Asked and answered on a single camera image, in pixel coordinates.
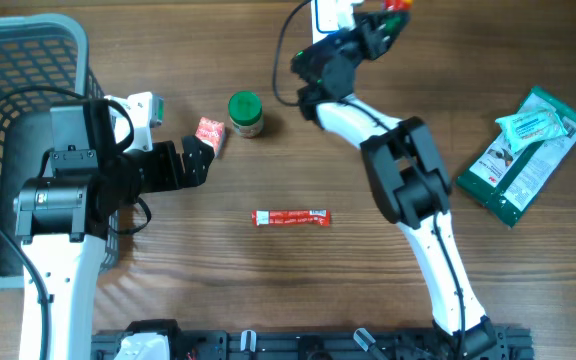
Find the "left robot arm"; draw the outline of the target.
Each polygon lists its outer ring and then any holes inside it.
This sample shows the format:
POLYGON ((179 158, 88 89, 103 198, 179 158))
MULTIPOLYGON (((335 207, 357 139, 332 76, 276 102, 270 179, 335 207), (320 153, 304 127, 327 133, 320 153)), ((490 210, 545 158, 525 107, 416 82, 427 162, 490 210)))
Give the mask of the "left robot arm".
POLYGON ((24 279, 22 359, 87 359, 94 296, 110 238, 111 218, 141 194, 203 184, 213 148, 191 135, 140 144, 137 127, 116 135, 111 114, 130 117, 110 99, 61 102, 50 109, 50 171, 28 179, 16 200, 15 236, 31 269, 24 279))

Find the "red sauce bottle green cap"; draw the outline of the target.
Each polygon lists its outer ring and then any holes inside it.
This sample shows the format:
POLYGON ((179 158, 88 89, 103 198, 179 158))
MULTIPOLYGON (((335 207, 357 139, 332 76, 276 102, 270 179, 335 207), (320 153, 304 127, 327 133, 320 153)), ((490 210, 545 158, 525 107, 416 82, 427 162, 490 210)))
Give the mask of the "red sauce bottle green cap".
POLYGON ((383 10, 392 12, 407 12, 410 10, 413 0, 383 0, 383 10))

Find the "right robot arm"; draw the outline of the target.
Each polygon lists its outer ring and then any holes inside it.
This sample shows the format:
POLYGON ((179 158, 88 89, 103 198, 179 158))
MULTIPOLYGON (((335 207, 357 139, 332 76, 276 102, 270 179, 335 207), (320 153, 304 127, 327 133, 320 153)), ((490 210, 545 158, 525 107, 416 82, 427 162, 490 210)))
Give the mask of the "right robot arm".
POLYGON ((305 83, 295 104, 305 119, 360 150, 379 211, 405 235, 421 268, 438 355, 474 359, 495 346, 496 335, 457 249, 452 185, 439 150, 422 119, 385 115, 354 90, 359 65, 388 52, 408 20, 404 9, 347 10, 336 30, 315 29, 312 44, 291 60, 305 83))

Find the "grey plastic mesh basket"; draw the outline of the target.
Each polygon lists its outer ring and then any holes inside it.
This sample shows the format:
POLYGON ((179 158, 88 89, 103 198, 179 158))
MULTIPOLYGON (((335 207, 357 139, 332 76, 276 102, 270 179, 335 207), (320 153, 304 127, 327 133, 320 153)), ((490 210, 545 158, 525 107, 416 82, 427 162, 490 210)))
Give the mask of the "grey plastic mesh basket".
MULTIPOLYGON (((50 171, 51 107, 97 98, 103 92, 77 21, 60 14, 0 17, 0 290, 26 284, 14 204, 28 179, 50 171)), ((117 258, 113 235, 101 270, 117 258)))

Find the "white barcode scanner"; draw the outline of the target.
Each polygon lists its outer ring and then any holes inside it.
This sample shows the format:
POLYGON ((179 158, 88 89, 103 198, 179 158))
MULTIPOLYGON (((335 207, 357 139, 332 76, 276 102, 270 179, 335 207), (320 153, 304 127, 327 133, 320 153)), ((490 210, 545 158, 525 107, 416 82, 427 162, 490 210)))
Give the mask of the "white barcode scanner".
POLYGON ((354 7, 362 3, 362 0, 312 0, 312 43, 340 29, 352 29, 355 26, 354 7))

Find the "mint wet wipes pack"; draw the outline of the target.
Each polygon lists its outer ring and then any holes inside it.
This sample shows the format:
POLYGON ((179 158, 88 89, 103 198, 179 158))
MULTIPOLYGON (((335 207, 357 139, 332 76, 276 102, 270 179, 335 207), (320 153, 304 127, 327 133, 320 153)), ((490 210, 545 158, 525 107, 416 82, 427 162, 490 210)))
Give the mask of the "mint wet wipes pack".
POLYGON ((495 120, 513 154, 529 145, 555 139, 567 134, 556 112, 547 107, 537 107, 495 120))

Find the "orange snack packet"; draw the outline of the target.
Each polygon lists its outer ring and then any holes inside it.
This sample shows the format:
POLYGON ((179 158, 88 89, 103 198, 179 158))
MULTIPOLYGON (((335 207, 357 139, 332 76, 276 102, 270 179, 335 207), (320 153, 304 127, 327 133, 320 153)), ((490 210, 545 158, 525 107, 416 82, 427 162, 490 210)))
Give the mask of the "orange snack packet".
POLYGON ((218 158, 226 136, 225 124, 202 117, 199 120, 195 136, 210 145, 214 150, 215 157, 218 158))

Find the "green 3M gloves package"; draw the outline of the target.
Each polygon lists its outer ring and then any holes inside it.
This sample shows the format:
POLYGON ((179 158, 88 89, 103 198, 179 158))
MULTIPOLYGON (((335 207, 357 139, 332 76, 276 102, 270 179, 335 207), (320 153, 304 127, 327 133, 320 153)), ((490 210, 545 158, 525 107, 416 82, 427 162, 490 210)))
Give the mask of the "green 3M gloves package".
POLYGON ((518 111, 552 109, 562 120, 564 135, 539 141, 513 154, 503 135, 457 177, 456 184, 495 214, 516 225, 576 144, 576 111, 540 87, 531 89, 518 111))

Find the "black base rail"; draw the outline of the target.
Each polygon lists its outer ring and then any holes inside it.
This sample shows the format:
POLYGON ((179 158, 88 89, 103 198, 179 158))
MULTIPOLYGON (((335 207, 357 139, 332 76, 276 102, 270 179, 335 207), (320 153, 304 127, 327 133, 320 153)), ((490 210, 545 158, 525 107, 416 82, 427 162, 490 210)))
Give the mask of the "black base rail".
MULTIPOLYGON (((257 332, 255 350, 241 350, 241 333, 225 331, 182 331, 172 359, 377 359, 365 351, 352 332, 268 333, 257 332)), ((105 332, 93 336, 90 359, 114 359, 129 332, 105 332)), ((385 359, 453 359, 438 354, 438 342, 429 329, 372 332, 376 347, 385 359)), ((473 359, 536 359, 528 329, 495 327, 496 345, 473 359)))

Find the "red snack bar wrapper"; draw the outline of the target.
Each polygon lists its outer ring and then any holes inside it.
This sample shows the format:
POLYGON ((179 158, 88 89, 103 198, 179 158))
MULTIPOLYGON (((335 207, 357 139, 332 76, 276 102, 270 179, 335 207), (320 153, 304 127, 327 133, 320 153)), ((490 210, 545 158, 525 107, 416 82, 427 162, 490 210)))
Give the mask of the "red snack bar wrapper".
POLYGON ((255 210, 251 218, 256 227, 301 224, 329 226, 331 222, 328 210, 255 210))

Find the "green lid spice jar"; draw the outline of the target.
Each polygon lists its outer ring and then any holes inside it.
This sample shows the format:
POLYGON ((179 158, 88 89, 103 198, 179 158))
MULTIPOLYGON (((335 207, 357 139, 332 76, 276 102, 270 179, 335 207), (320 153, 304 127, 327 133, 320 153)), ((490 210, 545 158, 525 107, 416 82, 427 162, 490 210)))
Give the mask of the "green lid spice jar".
POLYGON ((250 91, 235 93, 228 103, 228 114, 234 131, 244 138, 260 134, 264 126, 262 102, 250 91))

